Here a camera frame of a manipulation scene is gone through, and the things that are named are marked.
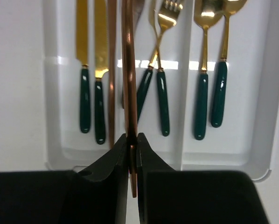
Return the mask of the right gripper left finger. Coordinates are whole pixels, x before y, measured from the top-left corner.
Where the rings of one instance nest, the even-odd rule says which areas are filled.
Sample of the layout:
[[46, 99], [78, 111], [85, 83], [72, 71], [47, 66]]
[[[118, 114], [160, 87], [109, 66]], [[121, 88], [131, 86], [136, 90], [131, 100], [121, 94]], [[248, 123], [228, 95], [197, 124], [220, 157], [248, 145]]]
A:
[[76, 172], [0, 172], [0, 224], [123, 224], [129, 139]]

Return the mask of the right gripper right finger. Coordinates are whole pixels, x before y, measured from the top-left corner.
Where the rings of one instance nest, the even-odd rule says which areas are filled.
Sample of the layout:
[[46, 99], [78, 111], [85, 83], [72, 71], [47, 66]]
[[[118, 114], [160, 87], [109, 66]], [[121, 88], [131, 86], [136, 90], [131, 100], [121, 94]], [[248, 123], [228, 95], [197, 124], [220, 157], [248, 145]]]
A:
[[266, 224], [251, 178], [235, 170], [176, 171], [138, 135], [137, 177], [142, 224]]

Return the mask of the gold fork green handle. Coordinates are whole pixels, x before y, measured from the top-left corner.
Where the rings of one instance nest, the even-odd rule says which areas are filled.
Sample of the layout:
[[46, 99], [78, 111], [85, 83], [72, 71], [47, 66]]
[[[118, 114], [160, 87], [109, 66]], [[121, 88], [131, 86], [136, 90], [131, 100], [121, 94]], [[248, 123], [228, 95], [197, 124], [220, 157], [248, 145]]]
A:
[[153, 14], [153, 17], [158, 17], [158, 24], [160, 26], [160, 33], [155, 31], [157, 50], [157, 90], [160, 109], [160, 127], [163, 136], [167, 137], [170, 134], [170, 121], [169, 121], [169, 107], [167, 97], [167, 83], [165, 71], [161, 65], [160, 58], [160, 44], [164, 33], [177, 24], [179, 14], [183, 9], [184, 1], [182, 0], [164, 0], [161, 4], [159, 12]]
[[154, 65], [156, 63], [156, 60], [158, 58], [158, 36], [157, 36], [157, 31], [156, 31], [156, 26], [155, 26], [155, 6], [156, 6], [156, 1], [152, 0], [150, 1], [150, 7], [149, 7], [149, 23], [151, 27], [154, 30], [154, 35], [155, 35], [155, 47], [154, 47], [154, 52], [152, 53], [150, 63], [147, 67], [147, 69], [144, 72], [144, 75], [141, 79], [141, 82], [139, 84], [138, 90], [137, 90], [137, 121], [140, 119], [140, 115], [142, 112], [142, 108], [146, 99], [146, 95], [148, 92], [148, 88], [152, 79], [153, 75], [153, 70], [154, 70]]

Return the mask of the rose gold fork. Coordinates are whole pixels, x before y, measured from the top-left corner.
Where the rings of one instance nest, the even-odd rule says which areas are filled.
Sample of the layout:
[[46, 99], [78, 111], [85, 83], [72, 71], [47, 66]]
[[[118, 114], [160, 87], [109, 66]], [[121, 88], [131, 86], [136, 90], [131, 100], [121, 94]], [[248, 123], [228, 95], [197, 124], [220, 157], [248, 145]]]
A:
[[122, 1], [122, 73], [126, 129], [126, 147], [132, 196], [137, 197], [137, 98], [133, 32], [133, 1]]
[[133, 37], [135, 38], [135, 33], [137, 25], [144, 8], [145, 0], [133, 0]]

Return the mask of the gold spoon green handle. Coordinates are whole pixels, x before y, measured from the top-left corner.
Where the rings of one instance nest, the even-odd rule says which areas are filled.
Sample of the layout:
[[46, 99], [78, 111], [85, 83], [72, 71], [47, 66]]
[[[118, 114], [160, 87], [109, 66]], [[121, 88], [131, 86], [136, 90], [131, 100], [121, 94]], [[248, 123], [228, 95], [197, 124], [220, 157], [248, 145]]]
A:
[[229, 43], [229, 26], [230, 17], [236, 14], [245, 4], [247, 0], [225, 0], [223, 2], [224, 15], [224, 31], [221, 45], [219, 61], [216, 63], [216, 83], [211, 111], [211, 125], [218, 128], [222, 125], [226, 86], [227, 86], [227, 56]]
[[194, 137], [196, 140], [203, 140], [206, 134], [208, 108], [208, 30], [221, 19], [222, 15], [222, 0], [195, 1], [194, 21], [203, 30], [194, 118]]

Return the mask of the rose gold knife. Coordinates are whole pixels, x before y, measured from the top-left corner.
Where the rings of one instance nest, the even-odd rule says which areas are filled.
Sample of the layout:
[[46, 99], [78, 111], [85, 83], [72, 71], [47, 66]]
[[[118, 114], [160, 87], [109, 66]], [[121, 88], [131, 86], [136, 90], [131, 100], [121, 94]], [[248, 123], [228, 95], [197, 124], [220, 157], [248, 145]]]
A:
[[115, 53], [116, 53], [116, 18], [117, 1], [108, 0], [108, 28], [109, 28], [109, 91], [108, 91], [108, 119], [109, 144], [114, 146], [115, 139]]

